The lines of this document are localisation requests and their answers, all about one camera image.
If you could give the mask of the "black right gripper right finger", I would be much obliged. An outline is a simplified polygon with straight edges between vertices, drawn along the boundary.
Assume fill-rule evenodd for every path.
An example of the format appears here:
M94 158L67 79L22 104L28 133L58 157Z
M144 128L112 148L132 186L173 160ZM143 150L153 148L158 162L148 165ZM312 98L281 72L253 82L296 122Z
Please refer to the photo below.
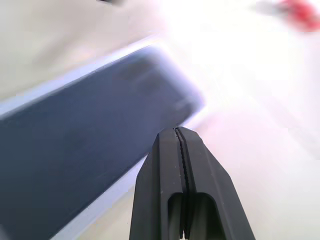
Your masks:
M200 136L176 128L188 187L184 236L187 240L256 240L227 171Z

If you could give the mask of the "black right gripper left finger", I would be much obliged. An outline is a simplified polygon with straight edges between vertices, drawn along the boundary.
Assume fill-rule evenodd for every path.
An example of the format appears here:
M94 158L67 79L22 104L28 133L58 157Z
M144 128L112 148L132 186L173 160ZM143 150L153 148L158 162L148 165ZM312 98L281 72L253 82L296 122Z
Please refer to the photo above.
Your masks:
M185 192L180 141L164 129L136 178L129 240L180 240Z

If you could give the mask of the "red handled scissors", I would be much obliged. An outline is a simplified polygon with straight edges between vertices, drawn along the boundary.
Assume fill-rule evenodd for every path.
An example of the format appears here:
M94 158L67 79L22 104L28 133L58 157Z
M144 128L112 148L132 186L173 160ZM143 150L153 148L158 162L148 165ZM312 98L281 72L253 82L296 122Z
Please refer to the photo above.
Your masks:
M302 32L320 31L320 10L310 0L257 0L250 8L287 22Z

